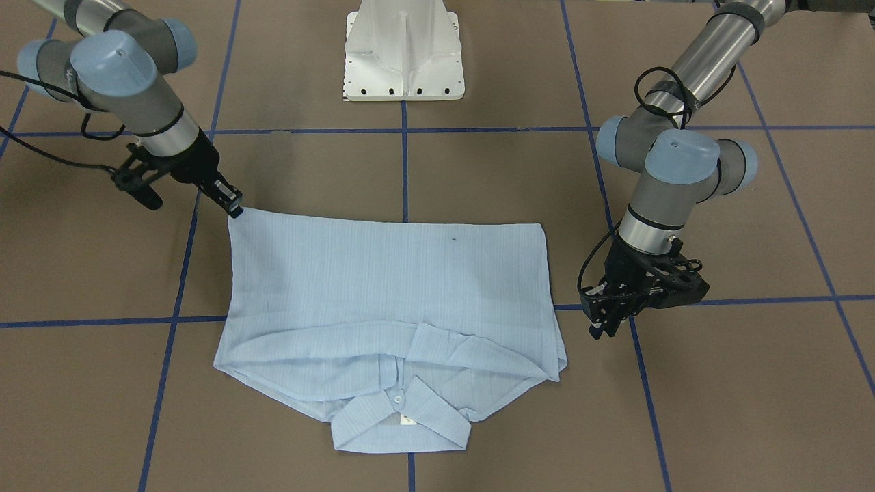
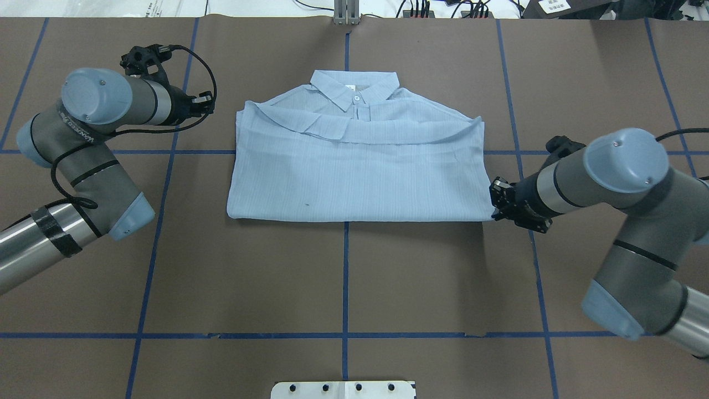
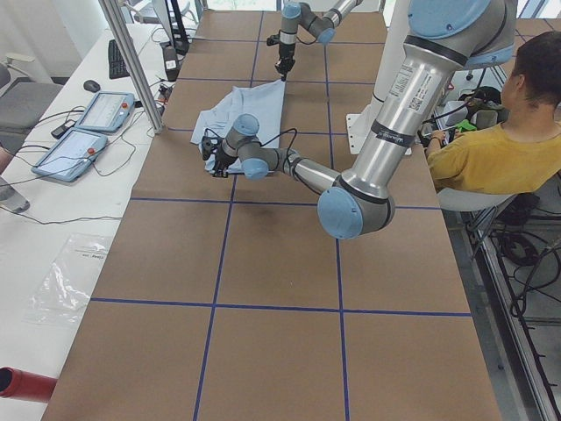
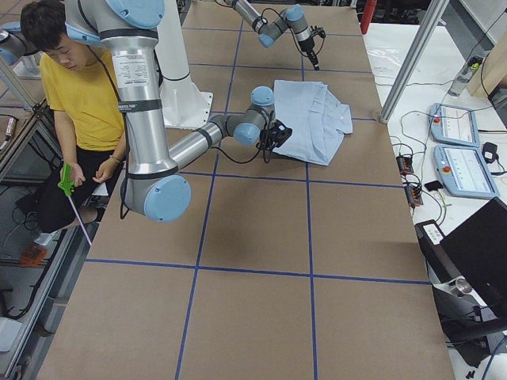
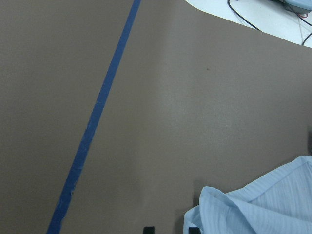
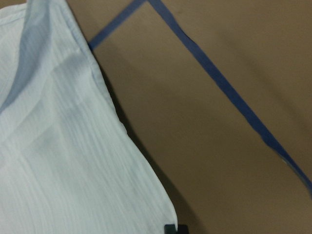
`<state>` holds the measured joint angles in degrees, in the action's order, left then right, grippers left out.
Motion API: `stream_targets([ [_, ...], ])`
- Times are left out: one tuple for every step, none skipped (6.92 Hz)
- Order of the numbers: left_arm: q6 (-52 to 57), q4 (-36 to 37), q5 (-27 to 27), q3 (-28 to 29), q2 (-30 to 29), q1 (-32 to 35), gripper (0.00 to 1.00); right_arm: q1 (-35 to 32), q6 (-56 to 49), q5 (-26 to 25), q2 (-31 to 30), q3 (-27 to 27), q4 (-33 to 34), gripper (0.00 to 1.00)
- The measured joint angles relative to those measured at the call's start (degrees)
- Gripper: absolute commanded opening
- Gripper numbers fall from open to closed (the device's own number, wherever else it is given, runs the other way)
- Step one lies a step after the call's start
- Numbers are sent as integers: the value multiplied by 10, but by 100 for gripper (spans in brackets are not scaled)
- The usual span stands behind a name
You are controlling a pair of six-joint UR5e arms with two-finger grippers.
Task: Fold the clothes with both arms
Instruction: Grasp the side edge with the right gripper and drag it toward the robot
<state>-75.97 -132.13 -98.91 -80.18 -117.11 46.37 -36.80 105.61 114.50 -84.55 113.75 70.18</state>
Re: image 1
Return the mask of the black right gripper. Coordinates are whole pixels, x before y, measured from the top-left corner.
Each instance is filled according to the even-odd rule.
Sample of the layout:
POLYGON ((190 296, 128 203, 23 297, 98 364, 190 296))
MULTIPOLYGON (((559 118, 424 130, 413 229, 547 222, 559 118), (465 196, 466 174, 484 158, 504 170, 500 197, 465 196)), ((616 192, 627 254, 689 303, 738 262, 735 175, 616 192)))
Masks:
POLYGON ((205 196, 235 219, 243 214, 243 193, 227 180, 219 180, 219 153, 209 138, 199 130, 189 148, 173 158, 171 177, 199 188, 205 196))

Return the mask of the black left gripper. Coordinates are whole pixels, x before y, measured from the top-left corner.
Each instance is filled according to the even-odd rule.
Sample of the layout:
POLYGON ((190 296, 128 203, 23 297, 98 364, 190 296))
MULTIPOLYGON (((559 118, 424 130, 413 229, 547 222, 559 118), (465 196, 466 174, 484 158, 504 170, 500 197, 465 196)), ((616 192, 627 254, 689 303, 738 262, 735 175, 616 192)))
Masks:
POLYGON ((615 336, 623 320, 647 308, 653 279, 646 267, 651 260, 660 256, 681 255, 684 245, 680 238, 669 236, 669 251, 651 255, 631 248, 614 232, 606 233, 585 259, 579 271, 580 280, 595 253, 607 241, 610 241, 610 249, 604 261, 604 276, 594 286, 584 287, 582 282, 579 284, 582 311, 591 322, 589 333, 595 340, 602 336, 615 336))

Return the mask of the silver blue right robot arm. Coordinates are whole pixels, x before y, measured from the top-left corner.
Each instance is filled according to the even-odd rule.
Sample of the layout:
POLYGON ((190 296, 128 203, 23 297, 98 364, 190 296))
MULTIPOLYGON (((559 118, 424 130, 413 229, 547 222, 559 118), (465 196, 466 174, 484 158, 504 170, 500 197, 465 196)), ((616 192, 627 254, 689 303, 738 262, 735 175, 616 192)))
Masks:
POLYGON ((197 57, 193 32, 175 18, 148 18, 122 1, 40 1, 81 34, 77 42, 35 40, 18 54, 18 78, 37 93, 74 103, 86 116, 114 115, 135 137, 113 184, 145 208, 163 202, 151 187, 163 176, 197 187, 232 218, 243 194, 219 172, 221 157, 165 80, 197 57))

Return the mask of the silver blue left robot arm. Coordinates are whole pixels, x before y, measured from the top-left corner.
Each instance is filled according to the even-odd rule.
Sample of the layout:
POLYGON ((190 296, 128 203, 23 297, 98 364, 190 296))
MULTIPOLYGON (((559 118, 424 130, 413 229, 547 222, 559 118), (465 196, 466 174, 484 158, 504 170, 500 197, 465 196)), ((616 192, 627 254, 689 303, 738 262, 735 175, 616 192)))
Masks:
POLYGON ((718 96, 747 49, 790 9, 788 1, 727 1, 671 68, 646 94, 634 88, 637 108, 605 121, 597 155, 638 180, 621 221, 605 236, 604 276, 579 284, 582 311, 594 339, 647 308, 700 302, 709 292, 702 262, 682 254, 682 230, 697 204, 734 194, 757 174, 750 144, 692 131, 697 110, 718 96))

